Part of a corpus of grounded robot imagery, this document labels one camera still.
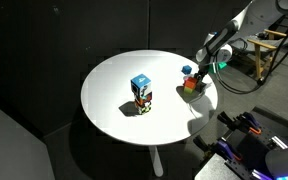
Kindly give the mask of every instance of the blue cube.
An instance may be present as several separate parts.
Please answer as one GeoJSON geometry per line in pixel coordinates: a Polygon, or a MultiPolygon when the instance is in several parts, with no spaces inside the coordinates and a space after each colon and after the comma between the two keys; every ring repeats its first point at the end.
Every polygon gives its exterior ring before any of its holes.
{"type": "Polygon", "coordinates": [[[152,92],[151,80],[144,74],[140,74],[131,80],[133,93],[138,97],[143,97],[152,92]]]}
{"type": "Polygon", "coordinates": [[[183,66],[182,72],[183,72],[185,75],[191,74],[192,68],[191,68],[189,65],[183,66]]]}

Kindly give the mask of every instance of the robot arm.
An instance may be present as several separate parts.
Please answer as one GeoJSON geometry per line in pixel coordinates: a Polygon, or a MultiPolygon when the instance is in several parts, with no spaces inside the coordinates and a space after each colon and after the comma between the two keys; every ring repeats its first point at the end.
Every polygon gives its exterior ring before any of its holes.
{"type": "Polygon", "coordinates": [[[288,0],[253,0],[234,19],[216,34],[209,34],[203,47],[197,51],[199,72],[194,75],[201,80],[212,63],[227,62],[232,48],[227,42],[263,31],[283,14],[288,15],[288,0]]]}

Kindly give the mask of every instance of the black wall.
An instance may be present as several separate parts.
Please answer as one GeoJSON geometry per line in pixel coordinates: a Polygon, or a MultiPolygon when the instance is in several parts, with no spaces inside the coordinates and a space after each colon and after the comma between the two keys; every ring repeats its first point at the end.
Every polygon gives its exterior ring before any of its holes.
{"type": "Polygon", "coordinates": [[[127,50],[194,56],[247,0],[0,1],[0,100],[44,135],[77,120],[85,75],[127,50]]]}

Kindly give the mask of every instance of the white round table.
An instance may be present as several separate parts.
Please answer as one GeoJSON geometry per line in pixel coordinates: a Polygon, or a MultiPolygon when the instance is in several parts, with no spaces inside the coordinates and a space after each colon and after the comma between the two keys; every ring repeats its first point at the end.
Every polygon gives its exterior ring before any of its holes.
{"type": "Polygon", "coordinates": [[[218,94],[210,76],[205,93],[183,92],[183,66],[192,74],[198,65],[182,56],[140,50],[111,57],[87,76],[81,91],[83,109],[90,121],[109,136],[150,149],[154,171],[163,175],[156,145],[184,140],[202,129],[213,115],[218,94]],[[151,80],[152,109],[136,114],[131,79],[139,74],[151,80]]]}

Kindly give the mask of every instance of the toy block stack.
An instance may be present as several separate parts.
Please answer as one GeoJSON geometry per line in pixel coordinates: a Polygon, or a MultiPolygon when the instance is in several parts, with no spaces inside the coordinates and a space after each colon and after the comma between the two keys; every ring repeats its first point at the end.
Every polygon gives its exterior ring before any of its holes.
{"type": "MultiPolygon", "coordinates": [[[[192,71],[192,68],[189,65],[183,66],[182,68],[182,72],[185,75],[190,74],[192,71]]],[[[184,92],[185,93],[192,93],[194,91],[194,89],[196,88],[196,84],[197,84],[197,79],[194,77],[188,77],[184,80],[184,92]]]]}
{"type": "Polygon", "coordinates": [[[152,89],[151,80],[144,74],[140,74],[131,80],[132,92],[134,93],[135,107],[139,114],[147,113],[151,110],[152,89]]]}

